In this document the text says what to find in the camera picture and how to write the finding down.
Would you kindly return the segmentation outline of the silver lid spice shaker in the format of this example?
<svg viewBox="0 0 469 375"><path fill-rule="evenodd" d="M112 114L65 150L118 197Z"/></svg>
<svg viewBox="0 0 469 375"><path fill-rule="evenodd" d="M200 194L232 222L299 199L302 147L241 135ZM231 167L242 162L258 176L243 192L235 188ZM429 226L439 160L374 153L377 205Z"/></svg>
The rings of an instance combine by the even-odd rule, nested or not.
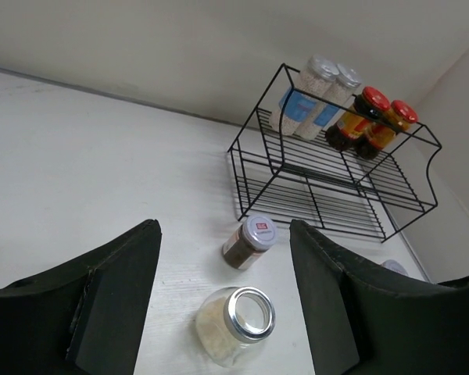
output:
<svg viewBox="0 0 469 375"><path fill-rule="evenodd" d="M318 100L339 75L334 62L318 54L312 55L300 70L270 116L271 128L281 135L292 135Z"/></svg>

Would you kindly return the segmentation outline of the glass jar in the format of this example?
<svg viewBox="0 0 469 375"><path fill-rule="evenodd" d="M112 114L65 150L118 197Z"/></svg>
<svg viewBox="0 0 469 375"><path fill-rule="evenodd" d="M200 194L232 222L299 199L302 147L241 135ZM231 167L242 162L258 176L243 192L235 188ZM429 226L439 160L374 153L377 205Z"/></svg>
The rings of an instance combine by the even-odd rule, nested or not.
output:
<svg viewBox="0 0 469 375"><path fill-rule="evenodd" d="M256 287L225 287L199 307L195 330L206 354L224 368L241 367L260 356L274 331L276 312Z"/></svg>

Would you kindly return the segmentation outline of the red lid sauce jar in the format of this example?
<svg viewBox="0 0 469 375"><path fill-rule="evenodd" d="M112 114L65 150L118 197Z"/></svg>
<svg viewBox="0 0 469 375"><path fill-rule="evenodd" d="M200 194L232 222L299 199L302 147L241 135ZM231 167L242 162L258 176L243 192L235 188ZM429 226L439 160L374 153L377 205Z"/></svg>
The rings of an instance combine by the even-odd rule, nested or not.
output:
<svg viewBox="0 0 469 375"><path fill-rule="evenodd" d="M339 152L355 145L369 125L388 110L390 101L378 89L366 86L339 120L325 132L328 144Z"/></svg>
<svg viewBox="0 0 469 375"><path fill-rule="evenodd" d="M381 116L381 122L367 127L354 145L356 155L362 159L375 159L396 136L410 129L418 121L416 111L402 100L393 100Z"/></svg>

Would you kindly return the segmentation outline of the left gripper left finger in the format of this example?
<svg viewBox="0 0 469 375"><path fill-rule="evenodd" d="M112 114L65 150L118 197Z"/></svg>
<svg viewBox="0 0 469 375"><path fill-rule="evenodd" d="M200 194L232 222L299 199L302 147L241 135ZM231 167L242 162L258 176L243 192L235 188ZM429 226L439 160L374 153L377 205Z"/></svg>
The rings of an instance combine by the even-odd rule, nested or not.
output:
<svg viewBox="0 0 469 375"><path fill-rule="evenodd" d="M133 373L160 245L146 220L0 288L0 374Z"/></svg>

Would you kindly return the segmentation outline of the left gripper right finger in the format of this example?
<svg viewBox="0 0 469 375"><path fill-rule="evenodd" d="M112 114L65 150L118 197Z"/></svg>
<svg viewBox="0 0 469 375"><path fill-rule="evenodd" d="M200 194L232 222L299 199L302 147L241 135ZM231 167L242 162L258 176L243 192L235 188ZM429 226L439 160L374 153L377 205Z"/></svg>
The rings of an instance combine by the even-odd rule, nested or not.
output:
<svg viewBox="0 0 469 375"><path fill-rule="evenodd" d="M469 276L389 270L301 220L290 248L317 374L469 374Z"/></svg>

